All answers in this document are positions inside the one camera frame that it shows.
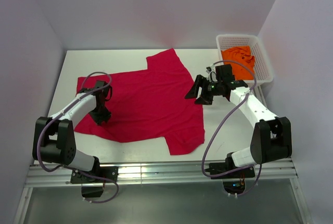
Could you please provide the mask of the red t shirt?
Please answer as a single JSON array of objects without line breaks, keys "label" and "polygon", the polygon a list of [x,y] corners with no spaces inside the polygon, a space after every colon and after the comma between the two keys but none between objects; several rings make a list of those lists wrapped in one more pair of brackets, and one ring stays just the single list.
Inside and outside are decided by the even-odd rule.
[{"label": "red t shirt", "polygon": [[192,76],[174,49],[146,61],[145,70],[110,75],[108,122],[98,125],[86,115],[75,131],[119,143],[163,137],[171,155],[190,154],[204,143],[203,108],[185,99]]}]

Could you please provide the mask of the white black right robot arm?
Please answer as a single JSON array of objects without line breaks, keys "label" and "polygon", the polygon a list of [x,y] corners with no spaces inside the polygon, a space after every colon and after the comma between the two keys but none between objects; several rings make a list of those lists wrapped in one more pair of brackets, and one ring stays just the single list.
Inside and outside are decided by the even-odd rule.
[{"label": "white black right robot arm", "polygon": [[232,152],[226,159],[225,171],[231,177],[237,177],[244,168],[262,165],[268,162],[288,158],[292,154],[291,123],[286,117],[279,117],[261,103],[252,93],[245,81],[220,78],[211,82],[197,75],[185,99],[194,99],[195,104],[211,105],[215,96],[222,96],[234,108],[227,113],[212,135],[202,157],[206,160],[209,149],[217,134],[229,117],[240,110],[253,128],[250,146]]}]

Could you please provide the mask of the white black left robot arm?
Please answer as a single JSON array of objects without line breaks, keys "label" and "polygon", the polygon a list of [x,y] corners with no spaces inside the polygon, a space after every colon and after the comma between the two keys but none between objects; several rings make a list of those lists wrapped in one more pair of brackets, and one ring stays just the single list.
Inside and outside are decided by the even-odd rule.
[{"label": "white black left robot arm", "polygon": [[93,88],[82,88],[77,96],[62,110],[50,117],[39,117],[35,123],[32,156],[47,172],[44,163],[55,163],[57,168],[68,167],[83,172],[89,182],[101,177],[99,159],[76,148],[74,129],[87,115],[97,125],[107,123],[111,112],[105,103],[112,96],[112,87],[97,81]]}]

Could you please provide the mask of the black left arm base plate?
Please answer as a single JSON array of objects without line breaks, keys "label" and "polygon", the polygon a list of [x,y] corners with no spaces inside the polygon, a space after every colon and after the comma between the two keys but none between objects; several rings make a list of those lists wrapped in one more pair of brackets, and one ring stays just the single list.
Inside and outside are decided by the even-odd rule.
[{"label": "black left arm base plate", "polygon": [[102,166],[95,172],[72,171],[71,184],[111,183],[116,182],[119,168],[117,166]]}]

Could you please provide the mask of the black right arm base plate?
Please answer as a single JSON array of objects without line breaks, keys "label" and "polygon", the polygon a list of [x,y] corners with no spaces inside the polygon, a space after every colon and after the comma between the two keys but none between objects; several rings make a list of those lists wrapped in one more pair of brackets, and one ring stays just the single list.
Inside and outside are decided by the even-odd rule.
[{"label": "black right arm base plate", "polygon": [[212,176],[212,179],[245,179],[254,178],[255,172],[253,167],[243,168],[235,172],[231,170],[236,169],[234,165],[227,165],[226,162],[209,163],[205,172]]}]

